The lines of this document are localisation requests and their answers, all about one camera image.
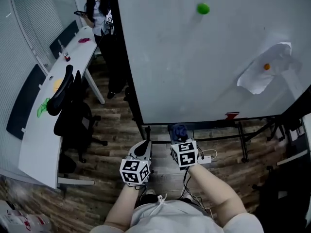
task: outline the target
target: green ball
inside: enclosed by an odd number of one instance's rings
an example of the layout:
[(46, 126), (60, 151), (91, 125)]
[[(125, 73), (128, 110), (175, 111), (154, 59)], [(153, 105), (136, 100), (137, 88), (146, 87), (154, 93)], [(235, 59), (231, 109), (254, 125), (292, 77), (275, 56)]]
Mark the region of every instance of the green ball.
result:
[(209, 13), (209, 6), (206, 3), (199, 3), (197, 11), (202, 15), (206, 15)]

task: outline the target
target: desk leg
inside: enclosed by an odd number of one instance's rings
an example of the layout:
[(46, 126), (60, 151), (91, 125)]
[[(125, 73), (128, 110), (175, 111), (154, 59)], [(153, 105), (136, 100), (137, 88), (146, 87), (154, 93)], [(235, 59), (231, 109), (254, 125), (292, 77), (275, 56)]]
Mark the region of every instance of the desk leg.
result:
[(88, 71), (88, 69), (86, 69), (85, 72), (85, 78), (89, 84), (89, 86), (91, 87), (91, 89), (93, 90), (93, 92), (95, 93), (96, 97), (98, 98), (99, 102), (101, 104), (105, 104), (105, 99), (103, 98), (103, 96), (101, 95), (101, 93), (99, 92), (98, 87), (96, 86), (90, 72)]
[(67, 179), (58, 177), (58, 184), (79, 184), (79, 185), (94, 185), (94, 181), (90, 180), (75, 180), (75, 179)]

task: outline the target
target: whiteboard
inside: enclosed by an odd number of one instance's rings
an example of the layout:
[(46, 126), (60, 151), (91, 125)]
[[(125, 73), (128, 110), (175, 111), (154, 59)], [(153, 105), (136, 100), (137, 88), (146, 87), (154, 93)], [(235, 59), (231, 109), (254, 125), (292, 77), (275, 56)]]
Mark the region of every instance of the whiteboard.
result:
[[(210, 13), (197, 13), (198, 3)], [(145, 124), (273, 116), (293, 104), (282, 77), (258, 95), (237, 87), (250, 62), (292, 43), (311, 84), (311, 0), (118, 0), (124, 40)]]

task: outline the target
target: phone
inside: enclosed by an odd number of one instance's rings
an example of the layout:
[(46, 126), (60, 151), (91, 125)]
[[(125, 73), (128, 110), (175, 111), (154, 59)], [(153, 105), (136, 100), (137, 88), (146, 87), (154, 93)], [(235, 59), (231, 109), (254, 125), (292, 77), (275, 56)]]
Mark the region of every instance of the phone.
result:
[(75, 11), (75, 12), (73, 12), (75, 15), (77, 15), (77, 16), (83, 16), (83, 15), (86, 15), (86, 12), (84, 12), (84, 11), (80, 11), (80, 10), (77, 10), (77, 11)]

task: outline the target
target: bottle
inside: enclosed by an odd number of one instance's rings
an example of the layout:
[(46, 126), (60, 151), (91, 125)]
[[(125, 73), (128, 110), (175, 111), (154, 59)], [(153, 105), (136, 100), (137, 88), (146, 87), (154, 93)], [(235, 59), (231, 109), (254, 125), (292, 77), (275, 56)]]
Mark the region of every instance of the bottle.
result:
[(68, 54), (66, 48), (62, 45), (62, 43), (60, 42), (60, 40), (58, 40), (58, 44), (59, 44), (60, 47), (61, 47), (62, 54), (63, 54), (65, 60), (66, 60), (66, 61), (69, 61), (69, 60), (70, 60), (70, 56), (69, 56), (69, 54)]

